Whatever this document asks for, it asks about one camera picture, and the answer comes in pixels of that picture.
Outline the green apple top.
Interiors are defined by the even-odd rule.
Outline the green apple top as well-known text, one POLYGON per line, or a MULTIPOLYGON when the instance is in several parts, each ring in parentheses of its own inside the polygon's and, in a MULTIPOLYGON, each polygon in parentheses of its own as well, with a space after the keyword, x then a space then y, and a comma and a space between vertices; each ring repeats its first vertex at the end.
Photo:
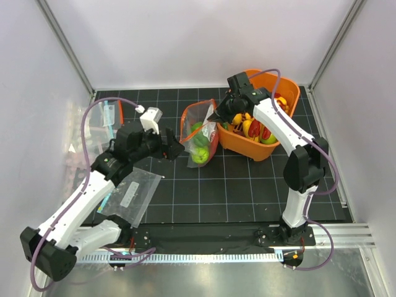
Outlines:
POLYGON ((207 147, 197 147, 192 153, 192 160, 197 164, 204 164, 209 159, 209 150, 207 147))

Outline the orange zipper clear bag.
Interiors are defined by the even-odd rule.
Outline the orange zipper clear bag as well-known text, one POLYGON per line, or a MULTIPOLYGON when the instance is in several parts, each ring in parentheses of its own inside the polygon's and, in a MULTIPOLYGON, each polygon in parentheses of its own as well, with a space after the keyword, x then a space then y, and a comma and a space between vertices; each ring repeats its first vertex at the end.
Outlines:
POLYGON ((188 168, 205 166, 217 151, 217 124, 209 121, 216 107, 214 99, 200 101, 187 106, 181 116, 180 142, 189 155, 188 168))

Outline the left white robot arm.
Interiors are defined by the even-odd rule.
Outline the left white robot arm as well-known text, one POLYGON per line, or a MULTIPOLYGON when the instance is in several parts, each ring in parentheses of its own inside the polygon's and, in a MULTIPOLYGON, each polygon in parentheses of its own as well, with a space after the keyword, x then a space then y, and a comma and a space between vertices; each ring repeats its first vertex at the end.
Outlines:
POLYGON ((90 164, 88 176, 65 203, 38 228, 26 227, 20 234, 30 273, 41 270, 55 282, 64 279, 77 260, 92 251, 114 244, 123 248, 131 241, 131 223, 119 215, 108 215, 99 225, 76 234, 92 210, 121 181, 134 165, 147 158, 174 160, 184 151, 173 130, 166 137, 137 122, 120 128, 109 147, 90 164))

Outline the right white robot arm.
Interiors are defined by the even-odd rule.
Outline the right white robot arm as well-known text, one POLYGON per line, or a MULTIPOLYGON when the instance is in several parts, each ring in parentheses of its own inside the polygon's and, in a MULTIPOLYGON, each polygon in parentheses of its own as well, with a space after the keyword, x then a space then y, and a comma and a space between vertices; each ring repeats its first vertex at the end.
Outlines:
POLYGON ((231 124, 239 113, 249 113, 256 124, 247 130, 247 136, 221 131, 220 142, 254 160, 264 160, 276 146, 283 147, 288 157, 283 169, 288 196, 276 234, 283 244, 300 243, 312 224, 309 208, 325 176, 329 144, 294 122, 300 90, 278 70, 252 69, 229 77, 227 82, 228 91, 209 120, 221 126, 231 124))

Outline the green apple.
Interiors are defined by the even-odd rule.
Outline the green apple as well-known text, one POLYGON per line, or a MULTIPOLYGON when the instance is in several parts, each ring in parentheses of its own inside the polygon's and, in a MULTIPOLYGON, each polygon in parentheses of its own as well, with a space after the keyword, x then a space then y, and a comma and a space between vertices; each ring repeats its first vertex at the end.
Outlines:
POLYGON ((191 126, 191 137, 197 137, 197 136, 202 136, 202 126, 203 126, 203 122, 198 122, 195 123, 194 125, 191 126))
POLYGON ((204 164, 209 159, 209 150, 207 147, 197 147, 192 153, 192 160, 197 164, 204 164))

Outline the green bell pepper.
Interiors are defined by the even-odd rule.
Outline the green bell pepper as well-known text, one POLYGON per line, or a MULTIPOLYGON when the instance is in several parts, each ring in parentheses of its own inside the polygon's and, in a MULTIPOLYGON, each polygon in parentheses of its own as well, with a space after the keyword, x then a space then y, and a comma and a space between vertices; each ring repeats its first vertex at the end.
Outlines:
POLYGON ((202 136, 193 137, 192 139, 197 147, 206 147, 210 144, 210 140, 204 134, 202 136))

